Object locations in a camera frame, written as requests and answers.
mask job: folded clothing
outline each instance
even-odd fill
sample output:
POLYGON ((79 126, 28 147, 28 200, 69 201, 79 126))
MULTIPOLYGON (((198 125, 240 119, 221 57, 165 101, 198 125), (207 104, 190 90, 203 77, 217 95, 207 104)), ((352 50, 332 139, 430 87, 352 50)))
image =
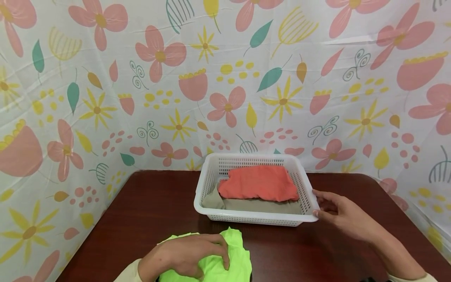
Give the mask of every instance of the folded clothing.
MULTIPOLYGON (((193 235, 188 233, 181 236, 171 236, 167 240, 193 235)), ((243 247, 241 232, 229 229, 221 232, 229 245, 229 270, 224 269, 222 257, 211 255, 199 261, 199 267, 205 275, 203 282, 249 282, 252 273, 250 252, 243 247)), ((160 275, 160 282, 198 282, 195 278, 180 276, 174 270, 169 270, 160 275)))
POLYGON ((226 199, 284 202, 299 200, 298 189, 283 166, 249 166, 229 171, 229 179, 218 187, 226 199))
POLYGON ((223 199, 218 193, 218 185, 202 200, 204 208, 232 211, 302 214, 301 206, 295 201, 272 202, 262 199, 223 199))

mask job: white plastic basket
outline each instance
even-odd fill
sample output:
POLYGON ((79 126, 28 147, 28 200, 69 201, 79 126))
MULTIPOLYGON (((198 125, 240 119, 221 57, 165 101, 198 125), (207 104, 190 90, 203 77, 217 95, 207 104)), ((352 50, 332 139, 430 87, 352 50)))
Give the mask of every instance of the white plastic basket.
POLYGON ((200 214, 207 215, 214 221, 244 222, 266 225, 296 227, 303 222, 315 222, 314 209, 319 209, 312 185, 299 159, 291 155, 274 154, 228 154, 212 153, 207 156, 202 166, 199 182, 194 198, 194 208, 200 214), (283 166, 287 169, 293 183, 298 188, 299 200, 303 214, 259 213, 232 211, 215 208, 204 208, 201 203, 215 187, 220 179, 229 178, 229 170, 258 165, 283 166))

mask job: sleeve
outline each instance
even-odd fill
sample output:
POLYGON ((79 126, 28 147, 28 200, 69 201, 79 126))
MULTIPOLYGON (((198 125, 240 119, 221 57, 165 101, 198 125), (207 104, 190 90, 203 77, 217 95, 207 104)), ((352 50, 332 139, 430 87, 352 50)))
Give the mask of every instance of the sleeve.
POLYGON ((137 259, 127 266, 114 282, 142 282, 138 274, 138 263, 141 259, 137 259))
POLYGON ((432 277, 430 274, 426 274, 425 277, 418 279, 418 280, 405 280, 405 279, 401 279, 401 278, 397 278, 394 277, 392 275, 388 275, 388 278, 390 279, 390 281, 392 282, 437 282, 437 280, 435 280, 434 277, 432 277))

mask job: table surface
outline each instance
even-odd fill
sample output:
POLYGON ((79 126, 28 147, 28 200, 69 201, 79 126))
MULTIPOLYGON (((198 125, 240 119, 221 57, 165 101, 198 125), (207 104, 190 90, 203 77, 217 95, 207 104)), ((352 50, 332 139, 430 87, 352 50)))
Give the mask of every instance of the table surface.
MULTIPOLYGON (((451 266, 376 181, 360 174, 309 174, 317 190, 348 197, 395 235, 439 282, 451 266)), ((386 281, 377 256, 362 243, 323 222, 275 227, 213 222, 193 207, 199 172, 135 172, 58 278, 58 282, 112 282, 134 260, 171 235, 243 233, 251 253, 252 281, 386 281)))

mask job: fabric backdrop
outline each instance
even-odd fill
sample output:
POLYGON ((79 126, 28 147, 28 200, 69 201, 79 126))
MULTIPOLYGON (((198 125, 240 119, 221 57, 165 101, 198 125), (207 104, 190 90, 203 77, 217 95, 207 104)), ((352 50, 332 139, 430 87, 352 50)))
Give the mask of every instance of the fabric backdrop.
POLYGON ((451 259, 450 14, 0 0, 2 281, 55 281, 131 173, 199 170, 211 152, 374 177, 451 259))

